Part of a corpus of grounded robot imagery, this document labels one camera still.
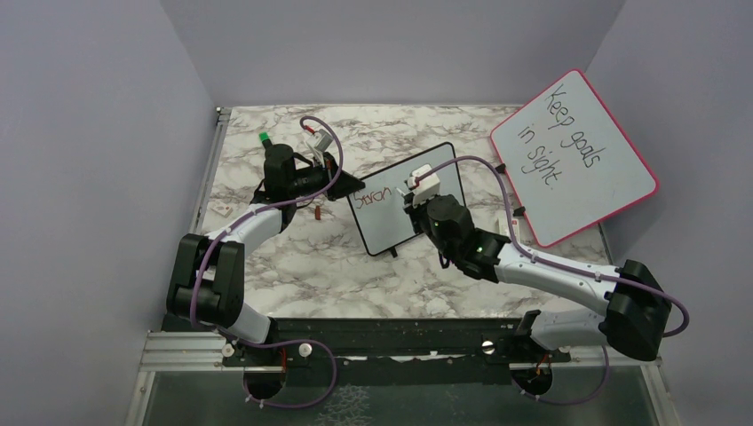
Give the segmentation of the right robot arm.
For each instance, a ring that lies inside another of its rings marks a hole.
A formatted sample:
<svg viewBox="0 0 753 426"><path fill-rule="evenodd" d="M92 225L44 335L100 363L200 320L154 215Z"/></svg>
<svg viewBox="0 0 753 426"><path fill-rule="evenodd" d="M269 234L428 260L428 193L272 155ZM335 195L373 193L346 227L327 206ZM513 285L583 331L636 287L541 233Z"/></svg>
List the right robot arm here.
<svg viewBox="0 0 753 426"><path fill-rule="evenodd" d="M475 280L517 284L563 297L581 307L569 312L532 311L512 338L514 353L533 361L565 346L608 345L641 361L658 356L671 303L642 263L588 265L528 247L475 226L470 211L452 195L437 195L404 210L417 233L425 234L444 268L454 266Z"/></svg>

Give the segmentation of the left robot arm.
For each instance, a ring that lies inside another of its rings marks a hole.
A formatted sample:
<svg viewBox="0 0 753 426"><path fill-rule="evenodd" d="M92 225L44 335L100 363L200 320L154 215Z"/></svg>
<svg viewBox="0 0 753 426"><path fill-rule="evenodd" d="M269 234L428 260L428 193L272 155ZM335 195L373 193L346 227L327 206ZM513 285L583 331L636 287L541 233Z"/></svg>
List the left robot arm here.
<svg viewBox="0 0 753 426"><path fill-rule="evenodd" d="M296 162L303 156L291 146L266 142L264 149L264 179L246 211L221 229L179 241L166 297L168 313L246 341L246 353L261 365L275 360L279 341L269 334L272 319L244 300L247 257L286 230L300 203L318 194L337 201L365 187L330 153L300 169Z"/></svg>

